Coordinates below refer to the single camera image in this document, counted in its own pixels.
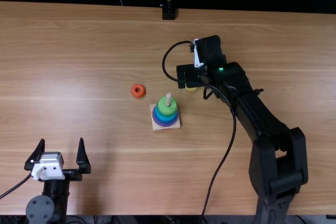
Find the wood grain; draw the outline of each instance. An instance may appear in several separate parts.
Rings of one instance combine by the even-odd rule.
[[[0,2],[0,191],[27,174],[39,140],[76,167],[80,137],[92,174],[71,183],[68,214],[200,214],[211,176],[232,132],[227,107],[202,91],[177,88],[161,70],[180,40],[217,34],[228,61],[246,70],[261,99],[307,138],[309,182],[290,214],[336,209],[336,16]],[[176,48],[167,68],[192,62]],[[144,99],[130,88],[146,86]],[[149,105],[175,96],[182,128],[153,132]],[[250,140],[239,124],[207,214],[255,213],[248,177]],[[29,180],[0,201],[0,214],[24,214],[43,189]]]

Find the blue ring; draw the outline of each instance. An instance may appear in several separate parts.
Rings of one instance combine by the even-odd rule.
[[[167,116],[167,115],[161,114],[160,110],[157,109],[157,106],[155,106],[154,109],[155,109],[155,115],[156,115],[157,119],[159,119],[162,122],[173,120],[176,117],[176,114],[177,114],[177,111],[176,111],[176,112],[174,112],[174,114]]]
[[[173,114],[165,115],[165,114],[162,114],[158,108],[156,109],[156,114],[160,115],[163,118],[170,118],[171,116],[175,116],[176,113],[177,113],[177,110]]]
[[[173,125],[173,124],[175,123],[175,122],[172,122],[172,123],[161,123],[161,122],[159,122],[158,119],[156,118],[155,110],[153,110],[152,115],[153,115],[153,120],[154,120],[155,123],[156,123],[157,125],[159,125],[159,126],[162,126],[162,127],[169,127],[169,126],[171,126],[171,125]]]
[[[154,108],[155,117],[161,123],[170,124],[177,120],[177,116],[178,116],[177,111],[173,115],[170,115],[170,116],[162,116],[158,113],[158,111],[159,110],[157,110],[155,106]]]

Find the orange ring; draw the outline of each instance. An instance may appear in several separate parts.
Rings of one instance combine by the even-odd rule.
[[[135,84],[131,89],[131,94],[135,98],[141,98],[145,95],[145,93],[146,93],[146,89],[141,84]]]

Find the yellow object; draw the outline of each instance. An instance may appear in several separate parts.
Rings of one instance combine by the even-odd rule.
[[[188,88],[188,87],[185,87],[185,90],[186,91],[190,91],[190,92],[194,92],[197,88]]]

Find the ring stacking toy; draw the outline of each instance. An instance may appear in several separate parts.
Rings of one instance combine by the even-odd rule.
[[[177,103],[170,93],[162,97],[157,104],[152,104],[151,108],[154,130],[180,127]]]

